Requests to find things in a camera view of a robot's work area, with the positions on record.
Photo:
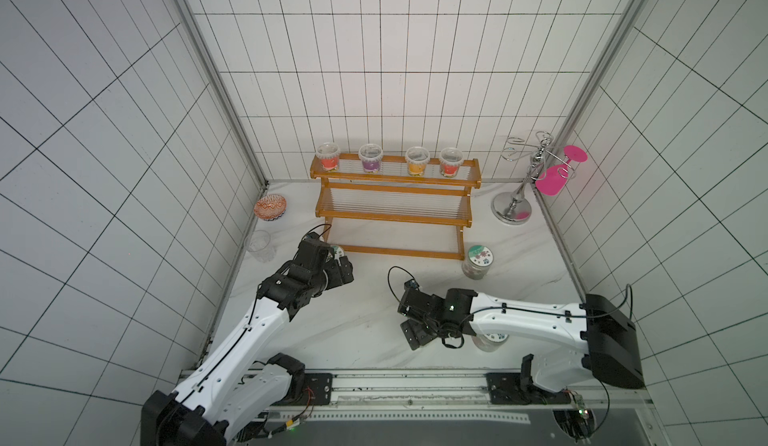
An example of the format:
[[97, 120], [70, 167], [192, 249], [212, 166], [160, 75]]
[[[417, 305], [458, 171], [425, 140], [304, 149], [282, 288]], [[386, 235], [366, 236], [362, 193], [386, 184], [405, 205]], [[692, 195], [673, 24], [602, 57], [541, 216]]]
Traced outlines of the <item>red seed jar monkey lid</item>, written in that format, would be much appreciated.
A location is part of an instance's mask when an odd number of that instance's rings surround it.
[[333, 249], [333, 260], [334, 261], [340, 261], [342, 258], [344, 258], [346, 256], [346, 253], [344, 252], [344, 250], [340, 246], [333, 245], [332, 249]]

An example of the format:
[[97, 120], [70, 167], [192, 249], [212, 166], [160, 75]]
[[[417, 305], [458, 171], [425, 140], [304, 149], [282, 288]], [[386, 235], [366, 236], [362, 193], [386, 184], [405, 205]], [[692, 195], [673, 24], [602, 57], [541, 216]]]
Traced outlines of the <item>strawberry lid jar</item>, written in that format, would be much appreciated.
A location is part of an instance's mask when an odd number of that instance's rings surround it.
[[477, 335], [472, 338], [474, 345], [483, 352], [491, 353], [498, 350], [508, 341], [506, 334]]

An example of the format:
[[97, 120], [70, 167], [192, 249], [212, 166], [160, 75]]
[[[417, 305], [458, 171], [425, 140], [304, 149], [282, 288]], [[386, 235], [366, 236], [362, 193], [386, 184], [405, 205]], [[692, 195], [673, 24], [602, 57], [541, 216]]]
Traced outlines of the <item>flower label seed jar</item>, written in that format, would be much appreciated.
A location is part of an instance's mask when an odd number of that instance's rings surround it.
[[484, 245], [474, 245], [469, 248], [462, 263], [463, 274], [472, 279], [483, 279], [494, 262], [494, 255], [490, 248]]

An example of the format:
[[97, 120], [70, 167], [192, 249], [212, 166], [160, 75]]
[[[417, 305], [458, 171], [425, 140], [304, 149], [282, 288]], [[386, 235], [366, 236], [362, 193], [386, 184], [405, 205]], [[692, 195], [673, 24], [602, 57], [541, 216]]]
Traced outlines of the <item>orange wooden two-tier shelf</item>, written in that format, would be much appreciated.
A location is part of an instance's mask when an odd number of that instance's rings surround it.
[[408, 239], [397, 233], [391, 246], [383, 236], [344, 244], [347, 252], [435, 258], [461, 261], [465, 257], [464, 232], [472, 226], [471, 194], [482, 184], [477, 160], [465, 160], [457, 175], [445, 177], [440, 161], [432, 159], [421, 176], [408, 172], [401, 156], [383, 156], [376, 173], [366, 173], [359, 157], [346, 153], [338, 166], [327, 171], [315, 157], [309, 175], [321, 184], [315, 215], [331, 224], [335, 220], [377, 221], [413, 227], [451, 228], [455, 232], [443, 249], [428, 250], [424, 234]]

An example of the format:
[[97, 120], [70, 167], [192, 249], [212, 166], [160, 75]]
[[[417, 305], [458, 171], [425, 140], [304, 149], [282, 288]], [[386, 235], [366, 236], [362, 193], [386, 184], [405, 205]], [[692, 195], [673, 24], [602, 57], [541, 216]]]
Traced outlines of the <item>small container red seeds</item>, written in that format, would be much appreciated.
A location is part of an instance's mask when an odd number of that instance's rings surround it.
[[336, 143], [322, 143], [316, 148], [316, 158], [326, 172], [336, 171], [340, 164], [341, 148]]

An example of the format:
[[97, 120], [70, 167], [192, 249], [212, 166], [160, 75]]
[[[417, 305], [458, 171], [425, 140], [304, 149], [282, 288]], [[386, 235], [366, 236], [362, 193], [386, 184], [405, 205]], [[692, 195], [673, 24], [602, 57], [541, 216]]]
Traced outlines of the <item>small container purple seeds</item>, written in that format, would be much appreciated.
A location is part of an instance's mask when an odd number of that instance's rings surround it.
[[376, 174], [381, 169], [383, 149], [377, 144], [365, 144], [360, 147], [358, 157], [364, 173]]

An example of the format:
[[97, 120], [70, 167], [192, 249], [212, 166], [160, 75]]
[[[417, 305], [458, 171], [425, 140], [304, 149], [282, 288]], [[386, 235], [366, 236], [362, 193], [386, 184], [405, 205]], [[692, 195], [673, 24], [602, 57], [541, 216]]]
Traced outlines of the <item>small container brown seeds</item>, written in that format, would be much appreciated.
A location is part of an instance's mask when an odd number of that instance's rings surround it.
[[430, 152], [420, 146], [409, 148], [405, 153], [407, 172], [412, 177], [422, 177], [431, 160]]

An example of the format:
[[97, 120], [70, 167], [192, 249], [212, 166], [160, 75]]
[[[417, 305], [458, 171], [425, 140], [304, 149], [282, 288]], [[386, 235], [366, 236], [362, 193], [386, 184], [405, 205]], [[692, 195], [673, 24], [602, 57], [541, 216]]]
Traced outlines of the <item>small container dark seeds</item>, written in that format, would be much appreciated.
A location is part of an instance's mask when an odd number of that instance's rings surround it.
[[454, 178], [463, 165], [464, 154], [457, 148], [447, 147], [440, 151], [438, 159], [441, 174], [446, 178]]

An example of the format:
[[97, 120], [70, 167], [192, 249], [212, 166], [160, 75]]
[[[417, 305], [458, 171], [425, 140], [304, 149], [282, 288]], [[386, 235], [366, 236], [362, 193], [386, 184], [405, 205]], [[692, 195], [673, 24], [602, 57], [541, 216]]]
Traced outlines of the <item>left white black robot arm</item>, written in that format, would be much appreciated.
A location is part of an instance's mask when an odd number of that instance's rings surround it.
[[242, 379], [301, 308], [323, 292], [353, 282], [343, 248], [304, 235], [292, 259], [258, 286], [227, 338], [171, 393], [154, 392], [141, 410], [143, 445], [229, 445], [256, 417], [302, 396], [305, 366], [279, 353], [250, 381]]

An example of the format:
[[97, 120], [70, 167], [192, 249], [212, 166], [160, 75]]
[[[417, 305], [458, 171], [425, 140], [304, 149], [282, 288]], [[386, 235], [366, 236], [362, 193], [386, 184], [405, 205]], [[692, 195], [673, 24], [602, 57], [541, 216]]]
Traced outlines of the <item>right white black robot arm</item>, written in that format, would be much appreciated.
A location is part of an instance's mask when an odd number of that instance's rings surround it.
[[438, 339], [448, 349], [461, 348], [467, 337], [522, 337], [552, 344], [545, 354], [523, 357], [521, 386], [560, 393], [596, 379], [627, 390], [645, 387], [637, 329], [631, 312], [633, 294], [625, 288], [620, 304], [588, 294], [581, 303], [540, 304], [513, 301], [452, 288], [443, 297], [417, 286], [405, 287], [397, 311], [406, 340], [417, 350]]

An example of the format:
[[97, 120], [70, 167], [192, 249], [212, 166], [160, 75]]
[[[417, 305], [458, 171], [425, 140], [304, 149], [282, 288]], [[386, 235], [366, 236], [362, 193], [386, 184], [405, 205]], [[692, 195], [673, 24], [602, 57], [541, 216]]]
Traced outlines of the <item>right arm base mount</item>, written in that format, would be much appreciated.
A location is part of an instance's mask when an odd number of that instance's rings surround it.
[[486, 385], [490, 403], [493, 405], [568, 405], [570, 396], [565, 392], [551, 393], [532, 385], [521, 383], [520, 373], [486, 373]]

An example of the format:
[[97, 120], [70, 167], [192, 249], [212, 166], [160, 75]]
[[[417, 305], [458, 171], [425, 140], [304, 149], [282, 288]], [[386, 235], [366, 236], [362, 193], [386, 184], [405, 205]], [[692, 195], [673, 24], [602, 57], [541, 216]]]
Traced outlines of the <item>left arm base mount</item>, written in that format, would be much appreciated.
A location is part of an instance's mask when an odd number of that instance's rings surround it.
[[330, 373], [303, 373], [293, 380], [287, 394], [272, 406], [327, 406], [331, 403], [334, 375]]

